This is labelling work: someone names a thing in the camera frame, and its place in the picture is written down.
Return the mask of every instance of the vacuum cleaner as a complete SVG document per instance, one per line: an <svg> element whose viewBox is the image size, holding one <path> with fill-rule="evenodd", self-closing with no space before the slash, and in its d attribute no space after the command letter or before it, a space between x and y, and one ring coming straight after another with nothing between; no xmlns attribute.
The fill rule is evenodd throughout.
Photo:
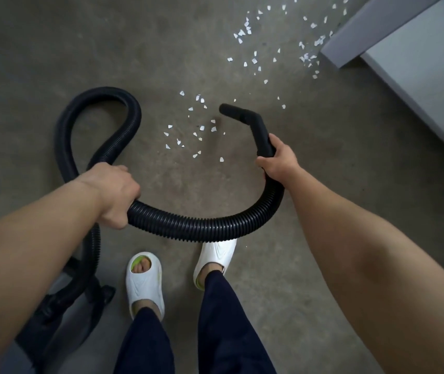
<svg viewBox="0 0 444 374"><path fill-rule="evenodd" d="M55 156L64 182L79 175L71 150L71 132L75 121L83 109L103 101L118 101L125 105L127 118L118 131L95 152L87 169L100 162L113 164L141 125L141 107L125 90L100 87L76 96L63 111L55 131ZM275 148L270 144L267 129L259 114L228 104L220 105L219 112L250 127L258 156L274 156ZM239 238L263 226L281 204L283 186L267 175L265 180L263 194L256 203L235 215L200 219L176 215L134 201L128 210L129 224L170 239L213 242ZM59 284L59 289L44 297L17 336L16 343L30 362L31 372L52 371L49 369L56 362L61 362L69 352L79 347L94 330L106 304L113 299L115 289L101 286L95 277L100 249L100 229L95 224L82 242L81 259L72 257L64 267L63 274L69 283L63 286ZM71 312L76 308L76 303L79 303L78 308L86 306L83 307L86 308L83 316L77 317L74 311Z"/></svg>

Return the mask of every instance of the person's right arm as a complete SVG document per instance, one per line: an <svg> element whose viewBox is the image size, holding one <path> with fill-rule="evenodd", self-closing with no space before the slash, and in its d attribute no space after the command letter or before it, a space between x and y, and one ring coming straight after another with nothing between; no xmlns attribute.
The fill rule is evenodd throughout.
<svg viewBox="0 0 444 374"><path fill-rule="evenodd" d="M257 164L291 194L331 293L387 373L444 372L444 270L386 220L300 168L275 135Z"/></svg>

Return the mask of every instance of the hand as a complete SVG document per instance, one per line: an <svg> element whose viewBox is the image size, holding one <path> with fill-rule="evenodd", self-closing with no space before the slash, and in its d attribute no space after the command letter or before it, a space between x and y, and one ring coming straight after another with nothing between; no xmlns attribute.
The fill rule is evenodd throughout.
<svg viewBox="0 0 444 374"><path fill-rule="evenodd" d="M101 207L99 223L116 229L125 228L127 211L141 195L141 187L126 166L97 163L74 181L97 190Z"/></svg>
<svg viewBox="0 0 444 374"><path fill-rule="evenodd" d="M289 145L284 144L273 133L269 134L269 139L276 149L276 154L274 157L257 157L256 165L262 167L271 178L287 187L289 179L299 171L300 165Z"/></svg>

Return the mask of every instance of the person's left arm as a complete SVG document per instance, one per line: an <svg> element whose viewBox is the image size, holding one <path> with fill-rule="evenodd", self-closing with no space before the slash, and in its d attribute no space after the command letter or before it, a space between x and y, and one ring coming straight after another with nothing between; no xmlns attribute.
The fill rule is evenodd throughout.
<svg viewBox="0 0 444 374"><path fill-rule="evenodd" d="M99 163L0 219L0 353L93 224L125 227L127 210L139 195L126 167Z"/></svg>

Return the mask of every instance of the slipper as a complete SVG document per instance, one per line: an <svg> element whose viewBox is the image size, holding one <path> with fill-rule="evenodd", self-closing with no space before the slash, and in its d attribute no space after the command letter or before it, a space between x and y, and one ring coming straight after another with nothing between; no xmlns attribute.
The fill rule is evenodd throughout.
<svg viewBox="0 0 444 374"><path fill-rule="evenodd" d="M142 261L143 258L148 258L151 262L151 267L144 273L133 273L133 267ZM162 319L164 317L164 302L163 292L161 289L162 269L160 260L150 252L140 252L132 257L127 267L127 277L125 280L127 286L127 295L129 298L129 309L131 318L134 315L131 310L133 302L141 299L149 299L153 301L160 310Z"/></svg>
<svg viewBox="0 0 444 374"><path fill-rule="evenodd" d="M223 266L222 274L225 275L227 268L229 267L230 260L234 254L236 248L237 239L218 241L214 243L203 243L201 248L200 259L198 260L196 267L194 268L194 286L204 291L204 287L198 282L197 277L200 275L200 271L209 262L216 262Z"/></svg>

